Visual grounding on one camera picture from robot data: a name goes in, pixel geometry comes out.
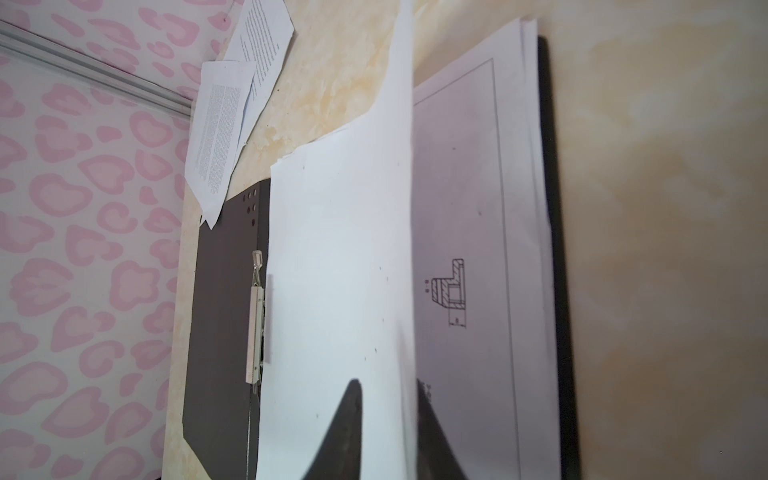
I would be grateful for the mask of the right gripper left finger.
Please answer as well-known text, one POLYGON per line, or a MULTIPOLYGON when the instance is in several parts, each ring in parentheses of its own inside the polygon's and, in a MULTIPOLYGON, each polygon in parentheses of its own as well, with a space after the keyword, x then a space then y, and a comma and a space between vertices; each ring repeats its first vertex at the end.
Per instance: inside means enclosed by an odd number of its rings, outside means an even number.
POLYGON ((362 386, 358 379, 352 379, 303 479, 359 480, 362 423, 362 386))

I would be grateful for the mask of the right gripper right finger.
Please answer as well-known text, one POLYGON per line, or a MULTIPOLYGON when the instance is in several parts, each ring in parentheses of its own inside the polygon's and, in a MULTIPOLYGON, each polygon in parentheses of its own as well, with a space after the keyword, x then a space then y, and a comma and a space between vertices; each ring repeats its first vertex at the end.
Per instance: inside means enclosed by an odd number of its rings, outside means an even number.
POLYGON ((417 479, 465 480, 421 381, 417 381, 417 392, 417 479))

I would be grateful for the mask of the red folder black inside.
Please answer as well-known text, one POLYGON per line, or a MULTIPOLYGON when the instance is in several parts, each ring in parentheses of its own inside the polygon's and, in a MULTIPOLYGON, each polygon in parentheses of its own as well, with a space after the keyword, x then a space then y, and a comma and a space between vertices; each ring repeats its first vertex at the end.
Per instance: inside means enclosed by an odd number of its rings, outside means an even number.
MULTIPOLYGON (((566 260, 563 246, 552 82, 547 40, 538 34, 538 90, 543 173, 550 224, 554 292, 561 475, 581 475, 573 385, 566 260)), ((411 240, 414 93, 412 94, 411 240)), ((202 227, 197 247, 183 435, 213 479, 257 475, 261 392, 267 334, 267 262, 271 179, 227 200, 213 228, 202 227)))

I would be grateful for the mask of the paper with diagram bottom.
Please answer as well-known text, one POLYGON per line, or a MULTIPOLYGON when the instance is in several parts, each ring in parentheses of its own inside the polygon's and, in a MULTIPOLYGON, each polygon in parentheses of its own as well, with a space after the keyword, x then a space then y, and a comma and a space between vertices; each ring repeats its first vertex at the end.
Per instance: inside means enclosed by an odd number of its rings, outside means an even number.
POLYGON ((561 475, 537 40, 515 20, 414 93, 417 377, 469 479, 561 475))

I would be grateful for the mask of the white paper sheet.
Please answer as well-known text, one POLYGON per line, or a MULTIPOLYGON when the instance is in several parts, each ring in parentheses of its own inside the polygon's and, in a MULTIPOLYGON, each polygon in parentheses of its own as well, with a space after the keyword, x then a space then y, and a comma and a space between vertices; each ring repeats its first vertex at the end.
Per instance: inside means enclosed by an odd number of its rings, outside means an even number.
POLYGON ((261 479, 307 474, 351 381, 362 477, 416 475, 412 54, 405 1, 370 109, 271 169, 261 479))

